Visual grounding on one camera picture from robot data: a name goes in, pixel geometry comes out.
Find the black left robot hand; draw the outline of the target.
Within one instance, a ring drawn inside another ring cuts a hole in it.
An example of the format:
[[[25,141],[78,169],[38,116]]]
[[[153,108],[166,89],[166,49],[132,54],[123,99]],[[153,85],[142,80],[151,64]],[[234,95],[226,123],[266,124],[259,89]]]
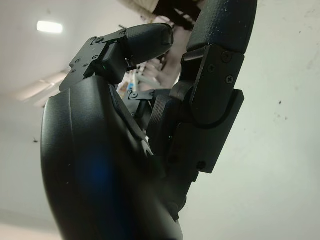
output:
[[[117,93],[124,75],[166,53],[172,27],[143,24],[90,38],[44,107],[40,156],[65,240],[181,240],[179,212],[210,174],[244,101],[235,83],[255,0],[208,0],[171,89]]]

